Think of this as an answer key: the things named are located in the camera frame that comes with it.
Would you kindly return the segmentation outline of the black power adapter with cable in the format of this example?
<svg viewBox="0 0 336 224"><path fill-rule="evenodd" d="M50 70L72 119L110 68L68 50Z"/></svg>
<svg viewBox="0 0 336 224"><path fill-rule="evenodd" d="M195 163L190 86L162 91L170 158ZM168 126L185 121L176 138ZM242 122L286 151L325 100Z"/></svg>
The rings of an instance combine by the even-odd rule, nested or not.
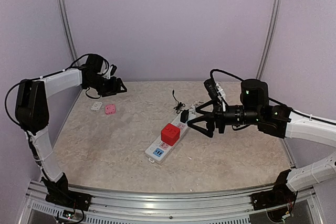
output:
<svg viewBox="0 0 336 224"><path fill-rule="evenodd" d="M172 91L172 96L176 102L176 106L174 107L174 110L177 114L180 115L180 122L186 123L188 121L189 117L189 110L184 109L185 104L180 102L176 97L175 97L175 90Z"/></svg>

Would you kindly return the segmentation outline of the pink cube plug adapter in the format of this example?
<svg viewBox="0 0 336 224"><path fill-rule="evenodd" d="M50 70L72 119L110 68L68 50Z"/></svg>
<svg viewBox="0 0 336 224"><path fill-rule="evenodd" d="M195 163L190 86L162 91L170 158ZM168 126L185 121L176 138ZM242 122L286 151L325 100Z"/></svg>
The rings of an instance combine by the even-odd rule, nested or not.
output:
<svg viewBox="0 0 336 224"><path fill-rule="evenodd" d="M104 107L104 112L106 115L111 115L116 113L116 106L115 104L108 104Z"/></svg>

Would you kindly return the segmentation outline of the white plug adapter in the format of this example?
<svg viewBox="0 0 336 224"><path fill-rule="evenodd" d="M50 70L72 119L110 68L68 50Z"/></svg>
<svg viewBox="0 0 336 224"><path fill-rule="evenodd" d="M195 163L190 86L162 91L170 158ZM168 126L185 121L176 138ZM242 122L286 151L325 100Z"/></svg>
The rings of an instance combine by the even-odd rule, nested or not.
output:
<svg viewBox="0 0 336 224"><path fill-rule="evenodd" d="M91 110L92 111L98 111L98 110L100 110L100 108L102 107L102 102L99 102L99 101L95 101L94 103L93 103L93 105L91 106Z"/></svg>

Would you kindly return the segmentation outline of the red cube socket adapter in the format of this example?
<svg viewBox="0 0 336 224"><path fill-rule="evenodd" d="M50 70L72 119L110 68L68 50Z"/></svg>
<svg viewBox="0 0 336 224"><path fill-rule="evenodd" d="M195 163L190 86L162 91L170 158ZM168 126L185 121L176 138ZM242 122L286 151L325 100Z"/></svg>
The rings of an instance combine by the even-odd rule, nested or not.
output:
<svg viewBox="0 0 336 224"><path fill-rule="evenodd" d="M161 130L161 141L169 146L174 146L175 143L180 138L181 129L177 126L168 123L162 130Z"/></svg>

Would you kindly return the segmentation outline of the white multicolour power strip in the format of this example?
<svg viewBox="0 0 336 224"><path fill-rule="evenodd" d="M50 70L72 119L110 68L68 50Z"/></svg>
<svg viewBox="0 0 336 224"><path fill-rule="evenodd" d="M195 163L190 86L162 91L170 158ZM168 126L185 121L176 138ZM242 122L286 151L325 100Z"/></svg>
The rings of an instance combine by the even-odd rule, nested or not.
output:
<svg viewBox="0 0 336 224"><path fill-rule="evenodd" d="M189 117L188 121L191 119L196 118L196 114L194 109L189 109ZM177 144L181 141L181 139L184 137L186 132L188 131L188 126L186 123L180 122L180 115L178 114L173 121L170 123L177 126L181 129L180 138L175 143L174 146L169 146L161 141L161 133L160 135L154 140L154 142L145 150L145 154L148 157L148 160L150 163L157 163L161 164L172 152L172 150L177 146Z"/></svg>

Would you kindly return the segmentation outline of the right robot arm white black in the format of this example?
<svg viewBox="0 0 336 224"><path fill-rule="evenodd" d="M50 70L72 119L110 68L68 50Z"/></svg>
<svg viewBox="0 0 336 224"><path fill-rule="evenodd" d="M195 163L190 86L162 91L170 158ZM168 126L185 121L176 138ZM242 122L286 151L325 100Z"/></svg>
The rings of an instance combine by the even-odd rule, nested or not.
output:
<svg viewBox="0 0 336 224"><path fill-rule="evenodd" d="M270 105L268 85L257 79L240 83L240 105L227 105L223 89L210 78L204 86L211 100L198 106L199 117L188 121L188 126L208 137L225 127L257 126L258 131L277 138L298 138L335 147L335 122L317 118L275 102ZM290 192L297 192L314 184L335 178L335 154L298 169L289 169L278 176L275 189L269 192L273 205L281 204Z"/></svg>

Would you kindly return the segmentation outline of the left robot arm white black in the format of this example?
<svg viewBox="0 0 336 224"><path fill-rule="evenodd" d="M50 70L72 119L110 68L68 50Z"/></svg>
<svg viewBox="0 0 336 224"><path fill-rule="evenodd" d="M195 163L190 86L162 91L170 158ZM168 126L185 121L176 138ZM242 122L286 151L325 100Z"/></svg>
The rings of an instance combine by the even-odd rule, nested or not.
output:
<svg viewBox="0 0 336 224"><path fill-rule="evenodd" d="M65 173L57 164L48 133L48 99L64 90L81 87L95 89L99 97L126 93L121 78L114 76L116 65L101 55L88 53L86 62L77 66L75 60L68 68L34 79L24 79L18 88L15 106L15 122L26 133L34 160L42 171L42 181L48 197L66 206L75 202L74 192L68 188Z"/></svg>

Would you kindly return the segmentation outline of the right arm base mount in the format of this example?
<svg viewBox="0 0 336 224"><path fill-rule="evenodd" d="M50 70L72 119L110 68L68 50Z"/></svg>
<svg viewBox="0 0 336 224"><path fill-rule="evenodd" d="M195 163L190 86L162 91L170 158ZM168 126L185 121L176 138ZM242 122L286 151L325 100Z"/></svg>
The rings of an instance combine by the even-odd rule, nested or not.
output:
<svg viewBox="0 0 336 224"><path fill-rule="evenodd" d="M293 202L296 198L296 193L289 189L275 189L261 191L251 195L251 201L254 210L262 210L272 208Z"/></svg>

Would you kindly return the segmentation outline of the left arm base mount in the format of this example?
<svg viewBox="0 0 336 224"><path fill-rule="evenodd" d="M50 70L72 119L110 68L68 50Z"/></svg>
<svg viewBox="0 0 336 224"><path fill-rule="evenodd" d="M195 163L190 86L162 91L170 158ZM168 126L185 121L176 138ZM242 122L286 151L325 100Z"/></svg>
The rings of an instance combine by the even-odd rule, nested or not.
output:
<svg viewBox="0 0 336 224"><path fill-rule="evenodd" d="M92 196L77 191L48 190L45 200L55 205L88 211Z"/></svg>

